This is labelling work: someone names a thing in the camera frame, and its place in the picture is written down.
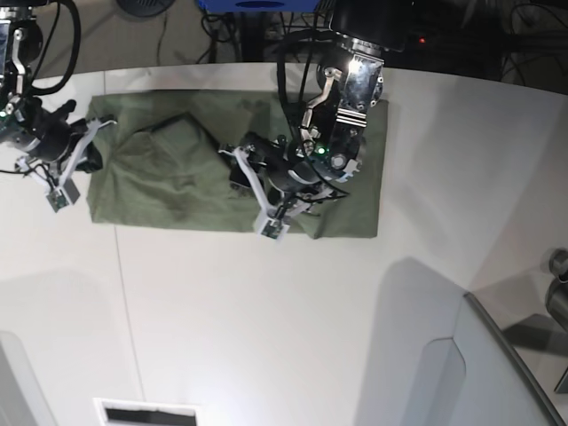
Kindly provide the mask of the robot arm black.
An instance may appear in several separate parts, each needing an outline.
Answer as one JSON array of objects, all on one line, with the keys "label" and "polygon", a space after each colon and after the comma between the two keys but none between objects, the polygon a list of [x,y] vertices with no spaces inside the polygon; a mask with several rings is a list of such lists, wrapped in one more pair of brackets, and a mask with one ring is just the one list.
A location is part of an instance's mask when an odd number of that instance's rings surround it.
[{"label": "robot arm black", "polygon": [[[280,203],[347,197],[339,184],[359,171],[367,116],[383,94],[383,53],[404,50],[413,9],[411,1],[337,1],[327,30],[310,27],[284,35],[276,76],[290,137],[271,142],[247,133],[229,152],[231,184],[247,189],[270,184]],[[299,42],[324,49],[316,71],[320,91],[292,101],[285,60]]]},{"label": "robot arm black", "polygon": [[49,1],[3,1],[1,3],[1,142],[34,160],[62,170],[81,138],[88,132],[84,119],[69,123],[76,102],[69,100],[54,111],[43,106],[42,97],[62,90],[75,71],[82,26],[73,1],[56,1],[66,8],[72,21],[72,45],[65,73],[54,85],[35,86],[52,36],[43,36],[35,9]]}]

